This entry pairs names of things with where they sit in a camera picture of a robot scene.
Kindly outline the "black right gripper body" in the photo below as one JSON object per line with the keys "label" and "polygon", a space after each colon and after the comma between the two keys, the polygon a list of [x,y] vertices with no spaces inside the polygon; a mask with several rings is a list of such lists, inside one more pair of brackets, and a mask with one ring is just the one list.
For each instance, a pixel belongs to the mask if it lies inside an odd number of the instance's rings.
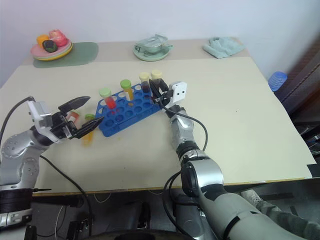
{"label": "black right gripper body", "polygon": [[167,92],[161,93],[159,98],[153,98],[153,94],[152,94],[151,103],[159,106],[161,105],[160,103],[162,103],[164,107],[168,107],[172,96],[173,96],[172,89]]}

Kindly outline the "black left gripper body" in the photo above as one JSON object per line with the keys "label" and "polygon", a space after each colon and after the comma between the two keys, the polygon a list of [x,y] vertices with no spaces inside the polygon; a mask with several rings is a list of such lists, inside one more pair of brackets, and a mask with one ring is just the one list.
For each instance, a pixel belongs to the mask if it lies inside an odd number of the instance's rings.
{"label": "black left gripper body", "polygon": [[51,132],[58,140],[72,139],[76,137],[78,129],[73,121],[67,120],[67,114],[58,111],[52,115]]}

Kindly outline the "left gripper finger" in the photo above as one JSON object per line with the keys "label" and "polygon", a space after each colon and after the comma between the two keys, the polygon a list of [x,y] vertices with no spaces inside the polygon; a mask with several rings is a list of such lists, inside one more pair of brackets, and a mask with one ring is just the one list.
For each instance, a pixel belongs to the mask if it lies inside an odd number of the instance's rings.
{"label": "left gripper finger", "polygon": [[91,97],[90,96],[80,96],[76,97],[58,107],[59,111],[62,113],[68,113],[72,110],[76,110],[82,107]]}
{"label": "left gripper finger", "polygon": [[86,122],[85,124],[82,125],[80,129],[77,129],[74,132],[73,137],[77,139],[81,139],[85,135],[95,130],[103,120],[104,120],[104,117],[101,116]]}

